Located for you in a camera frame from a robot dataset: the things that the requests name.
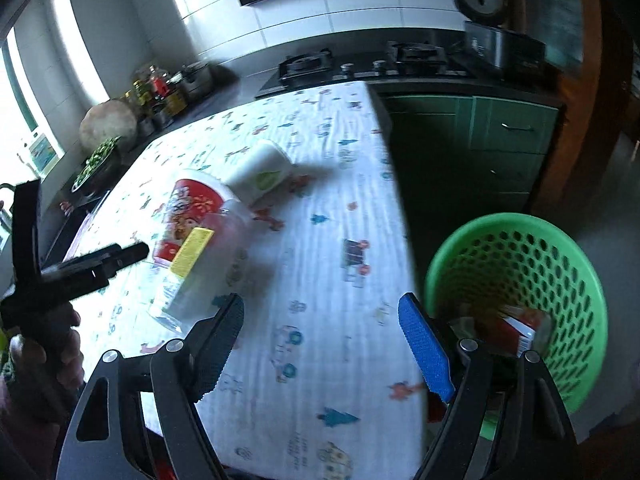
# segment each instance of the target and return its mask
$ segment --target table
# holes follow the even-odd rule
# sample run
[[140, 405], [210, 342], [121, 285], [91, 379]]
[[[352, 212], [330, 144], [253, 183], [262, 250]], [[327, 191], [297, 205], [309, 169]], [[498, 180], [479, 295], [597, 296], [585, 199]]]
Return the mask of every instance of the table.
[[[190, 124], [149, 145], [79, 240], [76, 254], [153, 246], [175, 172], [223, 178], [258, 139], [294, 162], [254, 207], [235, 285], [244, 327], [197, 404], [222, 463], [267, 478], [358, 480], [409, 479], [422, 461], [426, 393], [397, 311], [415, 290], [413, 268], [385, 121], [367, 86], [347, 82]], [[154, 272], [149, 258], [74, 302], [87, 375], [108, 349], [134, 356], [175, 337], [146, 312]], [[150, 394], [143, 405], [159, 432]]]

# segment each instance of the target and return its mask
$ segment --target teal wheel print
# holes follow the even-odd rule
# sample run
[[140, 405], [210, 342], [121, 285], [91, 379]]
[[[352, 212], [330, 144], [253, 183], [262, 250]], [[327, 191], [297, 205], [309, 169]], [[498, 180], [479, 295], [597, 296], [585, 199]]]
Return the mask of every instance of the teal wheel print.
[[297, 368], [292, 365], [291, 363], [288, 363], [286, 365], [284, 365], [282, 367], [282, 374], [287, 378], [287, 379], [293, 379], [296, 374], [298, 373]]
[[289, 332], [289, 342], [292, 345], [299, 345], [300, 343], [302, 343], [302, 334], [297, 330], [292, 330], [291, 332]]

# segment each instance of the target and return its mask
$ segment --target plastic basket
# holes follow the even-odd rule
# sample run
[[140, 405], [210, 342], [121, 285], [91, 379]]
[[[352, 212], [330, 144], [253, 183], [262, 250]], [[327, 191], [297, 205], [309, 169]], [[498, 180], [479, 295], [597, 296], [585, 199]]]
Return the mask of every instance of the plastic basket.
[[[540, 218], [498, 213], [463, 225], [434, 256], [424, 299], [430, 316], [445, 319], [455, 317], [449, 309], [461, 302], [517, 304], [551, 314], [553, 333], [542, 357], [569, 413], [600, 373], [607, 347], [600, 280], [580, 247]], [[492, 440], [496, 421], [487, 413], [481, 435]]]

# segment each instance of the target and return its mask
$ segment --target drawer handle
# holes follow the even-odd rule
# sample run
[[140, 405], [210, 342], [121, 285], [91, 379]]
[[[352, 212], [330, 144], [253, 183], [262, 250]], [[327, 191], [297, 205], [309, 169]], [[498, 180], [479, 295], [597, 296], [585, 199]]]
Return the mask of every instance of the drawer handle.
[[526, 128], [519, 128], [517, 126], [509, 126], [508, 124], [502, 123], [502, 127], [505, 130], [509, 130], [510, 132], [532, 132], [533, 128], [531, 126], [527, 126]]

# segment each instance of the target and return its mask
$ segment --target basket rim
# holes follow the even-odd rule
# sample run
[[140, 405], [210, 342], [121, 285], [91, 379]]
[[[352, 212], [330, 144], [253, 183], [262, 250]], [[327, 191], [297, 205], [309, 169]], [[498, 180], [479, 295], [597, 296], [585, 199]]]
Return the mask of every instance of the basket rim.
[[[582, 256], [584, 267], [586, 268], [592, 283], [595, 285], [594, 288], [597, 298], [593, 299], [598, 299], [602, 306], [598, 309], [597, 312], [594, 312], [593, 314], [593, 324], [594, 326], [599, 327], [599, 332], [601, 333], [601, 335], [599, 336], [599, 338], [594, 338], [594, 351], [590, 357], [590, 376], [583, 382], [584, 386], [583, 388], [581, 388], [582, 393], [578, 396], [571, 396], [568, 402], [565, 403], [567, 411], [569, 413], [575, 413], [591, 393], [593, 385], [598, 380], [600, 371], [602, 370], [602, 364], [604, 362], [609, 340], [609, 316], [602, 284], [600, 283], [600, 279], [595, 269], [593, 268], [591, 261], [588, 259], [586, 254], [584, 254], [584, 251], [580, 248], [580, 246], [569, 235], [562, 231], [562, 229], [551, 224], [550, 222], [547, 222], [546, 220], [543, 220], [542, 218], [527, 215], [524, 213], [495, 213], [491, 215], [481, 216], [464, 224], [463, 226], [456, 229], [451, 235], [449, 235], [449, 237], [440, 246], [435, 256], [431, 260], [429, 269], [427, 270], [427, 275], [424, 280], [424, 308], [429, 316], [434, 316], [434, 314], [436, 313], [434, 294], [439, 272], [444, 268], [444, 265], [450, 255], [453, 253], [455, 246], [460, 243], [460, 240], [463, 237], [468, 237], [473, 232], [476, 232], [480, 229], [486, 229], [487, 227], [498, 226], [500, 224], [504, 224], [505, 222], [513, 221], [517, 221], [519, 224], [529, 226], [533, 230], [533, 232], [540, 229], [553, 231], [556, 237], [561, 238], [564, 243], [571, 245], [574, 250], [578, 254], [580, 254], [580, 256]], [[595, 360], [593, 359], [593, 357], [596, 355], [598, 356], [598, 358]], [[495, 431], [495, 425], [492, 422], [484, 421], [484, 423], [482, 424], [483, 433], [485, 429], [488, 429], [485, 428], [487, 424], [489, 425], [488, 428], [493, 427], [492, 431]]]

